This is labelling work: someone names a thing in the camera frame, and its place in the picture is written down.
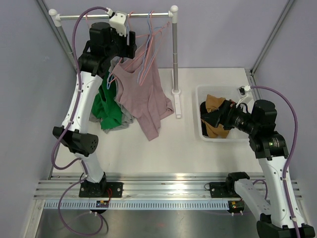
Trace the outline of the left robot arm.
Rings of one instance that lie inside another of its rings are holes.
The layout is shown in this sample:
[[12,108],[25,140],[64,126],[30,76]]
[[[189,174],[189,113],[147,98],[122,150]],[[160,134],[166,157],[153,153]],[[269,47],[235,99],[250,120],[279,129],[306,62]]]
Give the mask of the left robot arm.
[[53,128],[58,142],[68,148],[84,170],[79,197],[119,197],[119,182],[107,183],[96,149],[99,138],[88,133],[88,124],[95,95],[115,57],[134,58],[135,33],[124,23],[97,22],[89,31],[90,39],[78,59],[79,75],[71,105],[61,126]]

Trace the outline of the mauve pink tank top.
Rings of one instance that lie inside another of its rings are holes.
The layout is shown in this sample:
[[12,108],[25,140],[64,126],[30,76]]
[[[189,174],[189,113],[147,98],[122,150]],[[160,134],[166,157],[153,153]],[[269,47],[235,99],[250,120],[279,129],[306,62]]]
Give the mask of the mauve pink tank top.
[[118,63],[112,70],[117,82],[116,100],[137,119],[146,138],[151,141],[159,136],[161,120],[174,113],[172,102],[163,92],[159,70],[153,61],[142,85],[141,75],[145,46],[136,50],[134,59]]

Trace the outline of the mustard brown tank top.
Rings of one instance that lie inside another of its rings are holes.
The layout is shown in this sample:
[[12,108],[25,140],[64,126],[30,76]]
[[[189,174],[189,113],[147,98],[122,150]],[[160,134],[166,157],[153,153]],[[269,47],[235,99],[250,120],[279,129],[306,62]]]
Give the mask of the mustard brown tank top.
[[202,135],[211,139],[222,138],[226,139],[229,135],[230,130],[225,130],[223,125],[218,123],[217,127],[214,127],[216,120],[218,119],[219,113],[218,108],[226,99],[223,97],[215,97],[207,94],[206,100],[200,104],[200,117],[204,117],[205,114],[216,111],[215,115],[207,116],[207,121],[201,119]]

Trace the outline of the light blue wire hanger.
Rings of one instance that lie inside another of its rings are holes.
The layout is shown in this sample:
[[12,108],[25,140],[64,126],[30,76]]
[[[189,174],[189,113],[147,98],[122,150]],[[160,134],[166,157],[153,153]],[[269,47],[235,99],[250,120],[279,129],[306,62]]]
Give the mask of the light blue wire hanger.
[[141,70],[139,71],[138,74],[138,79],[137,82],[140,86],[143,85],[145,77],[150,69],[150,63],[152,62],[152,58],[150,57],[151,52],[152,52],[152,44],[155,38],[155,27],[153,26],[153,17],[154,17],[154,10],[150,11],[148,13],[148,18],[147,18],[147,23],[149,27],[149,36],[148,40],[145,45],[145,51],[143,54],[143,59],[142,59],[142,65],[141,65]]

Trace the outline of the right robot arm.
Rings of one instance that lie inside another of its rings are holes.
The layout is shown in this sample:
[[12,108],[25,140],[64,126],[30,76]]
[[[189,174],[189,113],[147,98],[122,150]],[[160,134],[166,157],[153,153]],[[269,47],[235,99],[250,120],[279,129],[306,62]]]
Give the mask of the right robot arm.
[[284,137],[275,131],[276,116],[275,104],[267,100],[255,101],[251,113],[225,100],[217,110],[202,115],[201,119],[213,127],[236,128],[249,136],[250,147],[265,177],[269,199],[264,199],[244,172],[228,174],[225,192],[244,200],[257,220],[258,236],[314,238],[314,228],[305,222],[297,206],[286,168],[290,155]]

